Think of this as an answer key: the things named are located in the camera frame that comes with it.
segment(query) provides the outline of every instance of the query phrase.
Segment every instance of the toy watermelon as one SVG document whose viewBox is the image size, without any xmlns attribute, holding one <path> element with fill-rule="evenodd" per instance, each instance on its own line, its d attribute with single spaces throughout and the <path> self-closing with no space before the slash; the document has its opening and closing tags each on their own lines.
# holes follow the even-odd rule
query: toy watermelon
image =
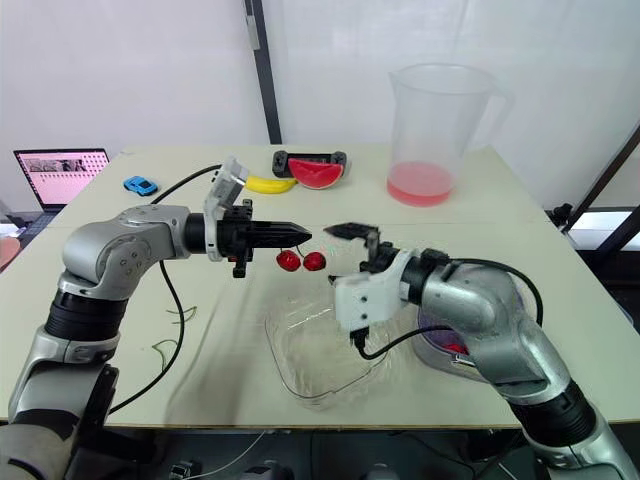
<svg viewBox="0 0 640 480">
<path fill-rule="evenodd" d="M 340 180 L 344 166 L 336 163 L 318 163 L 297 158 L 289 159 L 293 177 L 302 185 L 315 190 L 329 188 Z"/>
</svg>

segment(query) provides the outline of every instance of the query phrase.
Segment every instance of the plastic container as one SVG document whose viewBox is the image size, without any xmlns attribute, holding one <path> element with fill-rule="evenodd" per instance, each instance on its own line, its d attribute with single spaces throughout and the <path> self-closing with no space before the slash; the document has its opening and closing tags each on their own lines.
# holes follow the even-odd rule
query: plastic container
<svg viewBox="0 0 640 480">
<path fill-rule="evenodd" d="M 387 190 L 408 205 L 436 205 L 449 197 L 489 99 L 505 99 L 489 138 L 513 99 L 492 75 L 462 65 L 420 64 L 390 75 L 396 109 Z"/>
<path fill-rule="evenodd" d="M 265 329 L 282 383 L 308 408 L 349 402 L 384 378 L 388 354 L 362 359 L 349 334 L 340 329 L 329 296 L 274 305 Z M 367 348 L 372 351 L 388 342 L 386 329 L 378 327 L 371 330 Z"/>
<path fill-rule="evenodd" d="M 416 327 L 434 325 L 422 310 L 418 311 Z M 469 356 L 462 338 L 450 331 L 426 332 L 413 337 L 413 351 L 422 362 L 430 367 L 479 382 L 486 382 Z"/>
</svg>

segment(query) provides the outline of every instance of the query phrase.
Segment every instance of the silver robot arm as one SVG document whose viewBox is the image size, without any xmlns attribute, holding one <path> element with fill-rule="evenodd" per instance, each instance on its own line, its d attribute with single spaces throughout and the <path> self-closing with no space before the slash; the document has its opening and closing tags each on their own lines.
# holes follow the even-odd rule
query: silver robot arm
<svg viewBox="0 0 640 480">
<path fill-rule="evenodd" d="M 327 232 L 366 241 L 361 273 L 333 279 L 336 317 L 361 354 L 369 325 L 413 303 L 464 340 L 478 371 L 509 403 L 552 478 L 638 480 L 608 423 L 571 379 L 567 366 L 525 310 L 503 270 L 450 261 L 433 250 L 399 250 L 375 227 L 343 224 Z"/>
<path fill-rule="evenodd" d="M 254 248 L 288 248 L 311 234 L 288 222 L 252 221 L 251 202 L 233 205 L 247 171 L 229 160 L 205 213 L 143 205 L 76 230 L 64 247 L 65 271 L 46 323 L 34 337 L 0 428 L 0 478 L 61 479 L 83 435 L 104 424 L 118 370 L 116 351 L 128 299 L 155 263 L 206 253 L 236 262 L 244 277 Z"/>
</svg>

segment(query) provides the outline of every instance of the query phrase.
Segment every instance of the measuring jug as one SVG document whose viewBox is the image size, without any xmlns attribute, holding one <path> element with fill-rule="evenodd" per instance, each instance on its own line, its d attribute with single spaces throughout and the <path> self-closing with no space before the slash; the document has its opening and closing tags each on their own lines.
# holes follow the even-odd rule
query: measuring jug
<svg viewBox="0 0 640 480">
<path fill-rule="evenodd" d="M 505 99 L 489 137 L 508 116 L 513 99 L 482 70 L 446 63 L 391 73 L 396 98 L 387 191 L 408 205 L 445 201 L 492 96 Z"/>
</svg>

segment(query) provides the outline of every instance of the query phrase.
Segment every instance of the clear plastic tray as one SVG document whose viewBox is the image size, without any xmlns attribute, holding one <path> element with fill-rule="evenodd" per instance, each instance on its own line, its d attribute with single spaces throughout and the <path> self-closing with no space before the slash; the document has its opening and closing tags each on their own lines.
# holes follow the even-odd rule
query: clear plastic tray
<svg viewBox="0 0 640 480">
<path fill-rule="evenodd" d="M 379 382 L 387 354 L 368 361 L 350 344 L 335 319 L 332 297 L 316 290 L 316 298 L 282 299 L 266 314 L 265 329 L 282 383 L 304 406 L 328 408 L 351 401 Z M 367 349 L 389 342 L 384 327 L 372 329 Z"/>
</svg>

